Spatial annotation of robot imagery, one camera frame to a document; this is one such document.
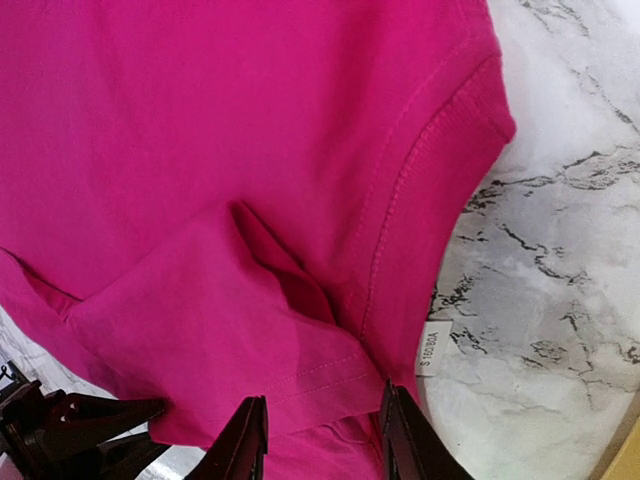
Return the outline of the pink garment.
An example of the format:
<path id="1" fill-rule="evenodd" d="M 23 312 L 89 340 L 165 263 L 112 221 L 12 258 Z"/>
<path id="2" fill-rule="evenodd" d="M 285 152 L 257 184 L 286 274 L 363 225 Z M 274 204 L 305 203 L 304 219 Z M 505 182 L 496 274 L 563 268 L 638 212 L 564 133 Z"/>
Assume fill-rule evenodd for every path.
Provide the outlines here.
<path id="1" fill-rule="evenodd" d="M 483 1 L 5 1 L 1 304 L 269 479 L 380 479 L 454 225 L 511 141 Z"/>

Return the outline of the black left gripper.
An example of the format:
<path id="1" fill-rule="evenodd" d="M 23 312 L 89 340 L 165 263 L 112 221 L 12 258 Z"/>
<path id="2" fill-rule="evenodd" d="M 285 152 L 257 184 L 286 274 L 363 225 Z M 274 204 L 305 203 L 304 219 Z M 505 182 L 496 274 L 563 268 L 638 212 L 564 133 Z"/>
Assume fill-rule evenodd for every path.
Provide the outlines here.
<path id="1" fill-rule="evenodd" d="M 161 415 L 162 399 L 115 400 L 57 390 L 34 380 L 1 402 L 1 451 L 26 479 L 89 479 L 100 473 L 141 473 L 169 445 L 117 439 Z"/>

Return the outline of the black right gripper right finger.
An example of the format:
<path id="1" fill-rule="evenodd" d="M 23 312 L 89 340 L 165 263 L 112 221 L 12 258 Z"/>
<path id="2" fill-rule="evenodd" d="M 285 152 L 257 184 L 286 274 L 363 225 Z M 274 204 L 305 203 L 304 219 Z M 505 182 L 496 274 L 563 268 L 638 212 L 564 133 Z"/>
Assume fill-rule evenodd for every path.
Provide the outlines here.
<path id="1" fill-rule="evenodd" d="M 379 424 L 385 479 L 465 479 L 465 469 L 449 453 L 408 390 L 390 380 L 385 386 Z"/>

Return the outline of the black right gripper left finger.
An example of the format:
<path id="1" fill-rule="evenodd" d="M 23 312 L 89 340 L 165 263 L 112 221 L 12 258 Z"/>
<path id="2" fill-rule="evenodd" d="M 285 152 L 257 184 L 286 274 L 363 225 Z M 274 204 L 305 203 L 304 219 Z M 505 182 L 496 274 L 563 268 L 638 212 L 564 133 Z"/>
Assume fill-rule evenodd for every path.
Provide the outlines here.
<path id="1" fill-rule="evenodd" d="M 188 480 L 261 480 L 268 445 L 267 402 L 246 397 Z"/>

